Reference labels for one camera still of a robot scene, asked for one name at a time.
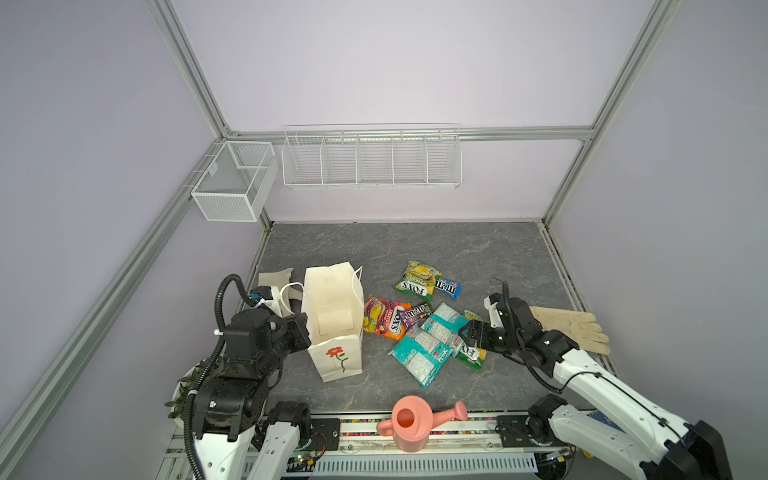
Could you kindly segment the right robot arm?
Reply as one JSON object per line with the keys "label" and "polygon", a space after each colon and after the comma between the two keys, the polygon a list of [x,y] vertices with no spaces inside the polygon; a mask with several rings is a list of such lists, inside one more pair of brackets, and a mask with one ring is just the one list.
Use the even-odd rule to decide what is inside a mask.
{"label": "right robot arm", "polygon": [[587,312],[535,307],[508,293],[487,297],[490,321],[471,320],[459,335],[503,355],[548,390],[528,410],[527,436],[592,454],[631,479],[730,479],[722,435],[690,423],[601,366],[607,338]]}

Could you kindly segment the white paper gift bag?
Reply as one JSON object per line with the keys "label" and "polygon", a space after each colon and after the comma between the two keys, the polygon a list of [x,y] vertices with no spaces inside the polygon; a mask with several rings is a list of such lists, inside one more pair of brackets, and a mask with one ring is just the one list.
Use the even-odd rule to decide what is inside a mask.
{"label": "white paper gift bag", "polygon": [[302,282],[281,288],[289,299],[301,302],[311,341],[308,352],[325,383],[363,371],[365,302],[361,272],[348,262],[311,267]]}

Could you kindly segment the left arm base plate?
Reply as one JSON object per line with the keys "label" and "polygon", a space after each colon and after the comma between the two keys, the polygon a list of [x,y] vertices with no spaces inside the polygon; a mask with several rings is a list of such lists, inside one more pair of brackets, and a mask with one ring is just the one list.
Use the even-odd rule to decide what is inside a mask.
{"label": "left arm base plate", "polygon": [[296,452],[316,454],[337,451],[341,440],[341,419],[338,417],[312,418],[309,436],[300,440]]}

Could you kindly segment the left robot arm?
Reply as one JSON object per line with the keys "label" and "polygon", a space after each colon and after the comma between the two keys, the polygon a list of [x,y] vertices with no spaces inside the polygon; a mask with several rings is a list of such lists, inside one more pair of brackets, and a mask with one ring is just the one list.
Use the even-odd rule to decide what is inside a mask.
{"label": "left robot arm", "polygon": [[237,274],[226,276],[214,300],[217,343],[185,398],[183,440],[196,479],[238,479],[250,447],[258,450],[249,476],[279,479],[295,449],[312,433],[309,407],[280,402],[259,425],[272,376],[285,359],[309,348],[305,314],[281,317],[262,295],[250,295]]}

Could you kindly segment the teal snack pack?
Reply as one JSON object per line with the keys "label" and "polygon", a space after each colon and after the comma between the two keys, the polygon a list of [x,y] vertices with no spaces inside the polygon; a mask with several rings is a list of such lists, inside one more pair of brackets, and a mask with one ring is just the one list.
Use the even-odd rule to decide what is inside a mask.
{"label": "teal snack pack", "polygon": [[390,355],[426,389],[452,353],[452,349],[436,337],[421,327],[413,327],[394,346]]}
{"label": "teal snack pack", "polygon": [[447,303],[443,303],[421,324],[421,329],[457,354],[465,345],[459,332],[469,320]]}

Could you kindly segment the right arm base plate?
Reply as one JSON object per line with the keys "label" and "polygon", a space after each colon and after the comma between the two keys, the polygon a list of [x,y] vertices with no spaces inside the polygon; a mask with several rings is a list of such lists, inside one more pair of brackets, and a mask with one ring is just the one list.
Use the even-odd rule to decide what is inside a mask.
{"label": "right arm base plate", "polygon": [[504,448],[560,448],[566,444],[555,439],[534,437],[529,429],[526,414],[507,414],[496,417],[494,431],[498,434]]}

